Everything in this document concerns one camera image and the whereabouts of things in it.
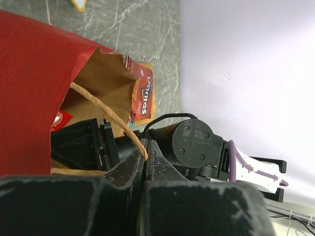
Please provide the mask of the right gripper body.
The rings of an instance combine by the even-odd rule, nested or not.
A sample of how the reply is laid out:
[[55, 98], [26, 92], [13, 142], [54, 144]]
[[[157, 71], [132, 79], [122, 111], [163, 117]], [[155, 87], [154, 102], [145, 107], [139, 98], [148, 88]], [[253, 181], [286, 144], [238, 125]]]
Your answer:
[[52, 132], [51, 158], [80, 170], [110, 170], [121, 161], [111, 124], [96, 118]]

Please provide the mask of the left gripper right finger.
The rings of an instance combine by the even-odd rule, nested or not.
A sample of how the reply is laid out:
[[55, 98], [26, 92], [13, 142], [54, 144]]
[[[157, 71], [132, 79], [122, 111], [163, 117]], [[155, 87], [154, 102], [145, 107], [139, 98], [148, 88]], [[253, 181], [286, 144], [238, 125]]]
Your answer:
[[148, 143], [146, 180], [152, 181], [188, 181], [162, 154], [154, 140]]

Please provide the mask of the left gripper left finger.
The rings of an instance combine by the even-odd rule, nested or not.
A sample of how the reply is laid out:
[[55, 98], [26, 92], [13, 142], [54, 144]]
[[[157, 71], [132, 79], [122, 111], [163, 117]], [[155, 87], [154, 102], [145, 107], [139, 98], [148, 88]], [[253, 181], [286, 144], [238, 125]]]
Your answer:
[[121, 162], [110, 169], [105, 178], [116, 188], [129, 188], [138, 174], [142, 174], [145, 159], [132, 141], [119, 141], [118, 154]]

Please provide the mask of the red KitKat packet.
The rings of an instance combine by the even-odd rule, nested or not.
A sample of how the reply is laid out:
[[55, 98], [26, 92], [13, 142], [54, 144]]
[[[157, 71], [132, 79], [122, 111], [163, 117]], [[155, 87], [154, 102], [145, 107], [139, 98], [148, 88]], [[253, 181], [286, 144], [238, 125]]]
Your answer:
[[71, 114], [59, 110], [52, 125], [51, 132], [55, 132], [66, 127], [72, 118], [73, 116]]

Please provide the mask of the red Doritos bag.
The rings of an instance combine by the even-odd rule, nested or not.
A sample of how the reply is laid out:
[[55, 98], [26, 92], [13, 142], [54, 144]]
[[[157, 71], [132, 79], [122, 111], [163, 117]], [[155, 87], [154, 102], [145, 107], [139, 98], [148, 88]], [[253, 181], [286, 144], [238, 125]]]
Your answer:
[[137, 63], [129, 56], [124, 57], [126, 69], [135, 78], [135, 85], [131, 96], [132, 109], [129, 122], [133, 126], [147, 124], [156, 115], [156, 93], [153, 65], [151, 63]]

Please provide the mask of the red paper bag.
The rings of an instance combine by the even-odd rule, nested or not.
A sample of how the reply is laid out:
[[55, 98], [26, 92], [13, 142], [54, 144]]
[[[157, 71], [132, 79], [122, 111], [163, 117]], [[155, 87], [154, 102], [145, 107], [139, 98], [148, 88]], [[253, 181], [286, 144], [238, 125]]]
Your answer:
[[127, 122], [135, 78], [124, 57], [72, 32], [2, 10], [0, 174], [50, 173], [50, 133], [59, 110], [73, 116], [70, 123], [108, 118], [71, 83]]

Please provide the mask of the gold crispy snack bag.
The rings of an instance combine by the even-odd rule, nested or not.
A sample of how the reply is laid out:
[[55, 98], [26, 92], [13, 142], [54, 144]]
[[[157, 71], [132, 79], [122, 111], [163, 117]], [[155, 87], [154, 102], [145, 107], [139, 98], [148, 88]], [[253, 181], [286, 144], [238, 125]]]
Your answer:
[[146, 125], [153, 121], [156, 116], [156, 91], [155, 79], [151, 63], [139, 63], [139, 70], [136, 75], [139, 78], [136, 82], [136, 100], [133, 104], [135, 112], [133, 125], [135, 127]]

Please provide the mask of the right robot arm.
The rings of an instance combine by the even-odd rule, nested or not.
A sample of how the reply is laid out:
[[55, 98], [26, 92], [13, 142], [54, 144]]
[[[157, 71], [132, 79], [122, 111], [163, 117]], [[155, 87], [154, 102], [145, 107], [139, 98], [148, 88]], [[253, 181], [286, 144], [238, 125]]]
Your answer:
[[[152, 141], [157, 153], [189, 180], [247, 182], [269, 200], [284, 200], [284, 188], [288, 186], [281, 177], [287, 168], [284, 160], [245, 155], [233, 141], [216, 135], [194, 115], [183, 113], [182, 117], [183, 121], [158, 129], [149, 123], [135, 135]], [[131, 138], [114, 137], [111, 124], [95, 118], [51, 134], [52, 159], [72, 169], [108, 171], [135, 148]]]

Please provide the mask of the small whiteboard yellow frame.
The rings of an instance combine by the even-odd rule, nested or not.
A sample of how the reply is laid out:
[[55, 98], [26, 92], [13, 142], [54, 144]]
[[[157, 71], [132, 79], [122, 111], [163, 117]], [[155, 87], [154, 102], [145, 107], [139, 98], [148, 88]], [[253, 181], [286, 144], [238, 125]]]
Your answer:
[[87, 0], [70, 0], [76, 10], [83, 12], [86, 6]]

